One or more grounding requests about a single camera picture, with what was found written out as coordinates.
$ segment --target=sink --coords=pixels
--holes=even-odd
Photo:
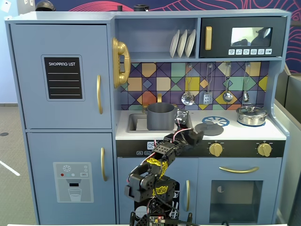
[[[177,125],[174,124],[173,130],[148,130],[146,114],[130,114],[127,123],[128,133],[174,133],[177,130]],[[191,125],[190,117],[188,116],[188,125]]]

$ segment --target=countertop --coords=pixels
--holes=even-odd
[[[203,140],[286,140],[286,136],[281,130],[267,117],[265,125],[259,127],[244,126],[237,122],[236,111],[189,111],[191,123],[195,127],[202,123],[205,117],[208,120],[215,117],[214,122],[218,122],[220,117],[229,121],[229,124],[223,126],[224,132],[218,136],[204,136]],[[128,133],[127,124],[131,114],[140,114],[141,111],[121,111],[120,120],[116,132],[116,140],[160,140],[169,133],[162,132],[144,132],[144,133]]]

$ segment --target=microwave handle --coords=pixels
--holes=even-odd
[[[206,27],[206,35],[205,35],[205,50],[211,50],[212,43],[212,27]]]

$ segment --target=water dispenser panel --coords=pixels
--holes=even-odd
[[[54,162],[57,202],[94,202],[90,162]]]

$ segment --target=yellow sticker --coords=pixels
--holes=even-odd
[[[164,194],[167,192],[168,186],[156,187],[157,194]],[[152,195],[155,196],[155,189],[152,190]]]
[[[156,166],[161,166],[161,162],[157,159],[154,159],[154,158],[149,158],[146,160],[149,164],[153,164],[153,165],[156,165]],[[168,164],[166,161],[163,161],[162,162],[162,172],[161,172],[161,175],[160,175],[160,178],[163,177],[163,175],[165,174],[166,170],[167,170],[167,167],[168,167]]]

